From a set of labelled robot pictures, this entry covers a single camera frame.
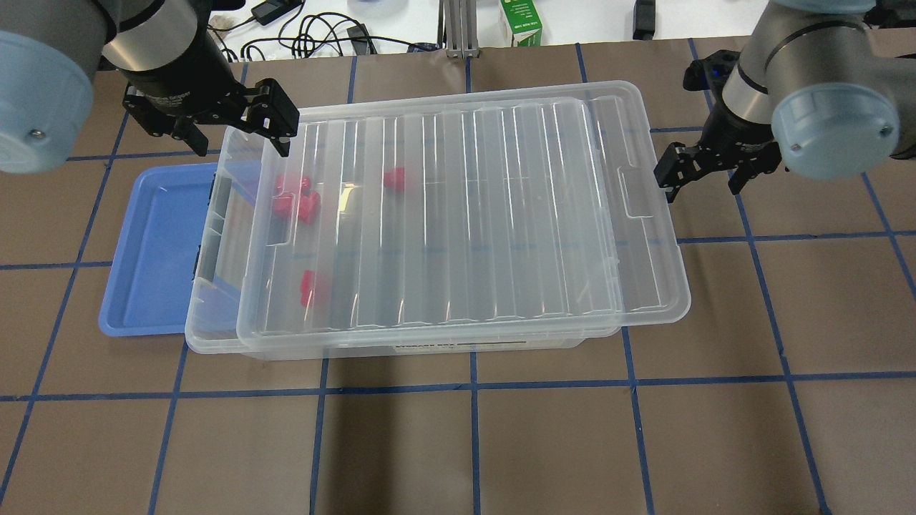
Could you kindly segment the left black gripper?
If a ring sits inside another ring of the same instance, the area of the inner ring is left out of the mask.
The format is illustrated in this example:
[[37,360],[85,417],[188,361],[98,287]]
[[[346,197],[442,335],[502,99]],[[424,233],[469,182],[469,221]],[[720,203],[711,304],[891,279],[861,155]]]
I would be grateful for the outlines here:
[[114,53],[114,67],[128,83],[124,108],[147,134],[182,141],[205,157],[209,140],[200,126],[229,126],[265,137],[279,157],[289,157],[300,112],[278,81],[266,78],[245,87],[207,29],[152,40],[177,46]]

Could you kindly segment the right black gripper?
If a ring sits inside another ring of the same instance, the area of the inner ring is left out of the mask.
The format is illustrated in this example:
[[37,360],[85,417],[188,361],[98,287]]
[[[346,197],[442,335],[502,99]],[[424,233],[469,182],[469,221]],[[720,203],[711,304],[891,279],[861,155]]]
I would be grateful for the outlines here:
[[695,144],[668,144],[654,169],[666,201],[674,203],[691,182],[715,172],[729,172],[729,190],[740,195],[750,180],[778,169],[782,156],[768,124],[737,117],[722,104],[714,105]]

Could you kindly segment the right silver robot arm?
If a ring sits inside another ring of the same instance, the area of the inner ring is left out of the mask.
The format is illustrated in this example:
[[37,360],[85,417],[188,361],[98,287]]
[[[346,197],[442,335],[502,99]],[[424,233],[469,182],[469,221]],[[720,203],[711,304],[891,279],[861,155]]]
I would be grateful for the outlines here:
[[669,144],[654,169],[673,202],[684,186],[729,172],[750,180],[789,172],[813,180],[914,159],[914,56],[880,57],[867,36],[874,1],[770,1],[742,50],[691,62],[687,91],[714,105],[697,143]]

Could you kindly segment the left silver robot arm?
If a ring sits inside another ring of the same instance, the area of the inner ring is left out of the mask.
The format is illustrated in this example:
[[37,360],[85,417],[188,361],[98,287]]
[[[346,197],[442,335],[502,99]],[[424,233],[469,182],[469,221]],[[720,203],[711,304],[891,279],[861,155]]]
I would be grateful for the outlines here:
[[108,62],[123,107],[151,137],[208,153],[201,126],[258,134],[287,157],[300,112],[271,78],[239,82],[210,36],[213,11],[242,1],[4,1],[1,153],[10,174],[49,172],[72,155]]

